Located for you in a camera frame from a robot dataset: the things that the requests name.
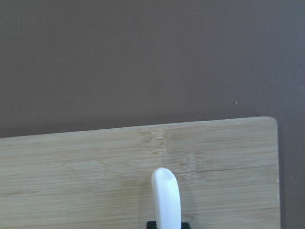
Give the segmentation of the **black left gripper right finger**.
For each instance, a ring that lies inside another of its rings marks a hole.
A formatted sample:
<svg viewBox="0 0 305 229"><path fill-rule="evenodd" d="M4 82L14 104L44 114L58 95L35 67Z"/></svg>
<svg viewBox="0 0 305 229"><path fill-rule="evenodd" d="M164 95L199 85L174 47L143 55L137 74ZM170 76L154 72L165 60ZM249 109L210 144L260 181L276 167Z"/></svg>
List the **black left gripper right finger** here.
<svg viewBox="0 0 305 229"><path fill-rule="evenodd" d="M181 229L191 229L191 226L188 222L182 222Z"/></svg>

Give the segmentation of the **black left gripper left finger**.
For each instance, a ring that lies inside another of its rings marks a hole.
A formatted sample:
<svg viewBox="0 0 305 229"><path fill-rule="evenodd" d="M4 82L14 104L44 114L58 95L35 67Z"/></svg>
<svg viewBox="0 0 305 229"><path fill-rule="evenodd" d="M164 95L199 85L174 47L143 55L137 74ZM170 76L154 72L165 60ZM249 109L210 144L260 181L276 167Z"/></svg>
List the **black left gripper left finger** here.
<svg viewBox="0 0 305 229"><path fill-rule="evenodd" d="M146 223L146 229L157 229L156 221L148 221Z"/></svg>

